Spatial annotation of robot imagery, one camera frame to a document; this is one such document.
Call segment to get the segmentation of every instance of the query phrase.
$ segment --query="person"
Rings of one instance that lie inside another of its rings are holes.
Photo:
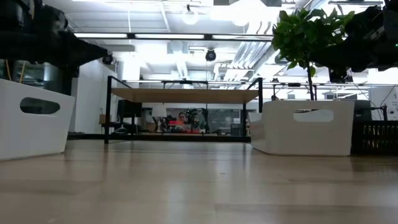
[[[180,122],[185,122],[185,120],[187,119],[187,115],[185,115],[185,113],[184,112],[180,112],[179,114],[178,114],[178,120],[180,121]]]

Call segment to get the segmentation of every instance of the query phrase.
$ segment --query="ceiling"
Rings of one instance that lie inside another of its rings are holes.
[[[200,33],[200,34],[272,34],[280,10],[292,12],[295,8],[322,8],[330,13],[336,5],[327,0],[284,1],[282,7],[265,7],[260,0],[239,0],[230,6],[214,6],[213,0],[201,1],[133,1],[133,3],[105,3],[72,0],[44,0],[45,4],[61,9],[75,32],[145,32],[145,33]],[[195,11],[197,22],[189,25],[193,17],[187,13],[187,3]],[[367,6],[341,5],[343,13],[352,10],[361,12]],[[175,73],[187,71],[188,79],[239,81],[262,77],[265,82],[278,78],[280,82],[305,82],[307,73],[296,67],[276,64],[274,52],[269,43],[184,41],[188,51],[176,57],[168,51],[168,40],[91,40],[110,50],[114,46],[127,49],[115,52],[119,60],[125,55],[134,55],[144,78],[170,79]],[[217,58],[207,62],[207,49],[214,49]],[[368,71],[354,74],[356,82],[368,82]],[[314,82],[328,81],[328,70],[318,68]]]

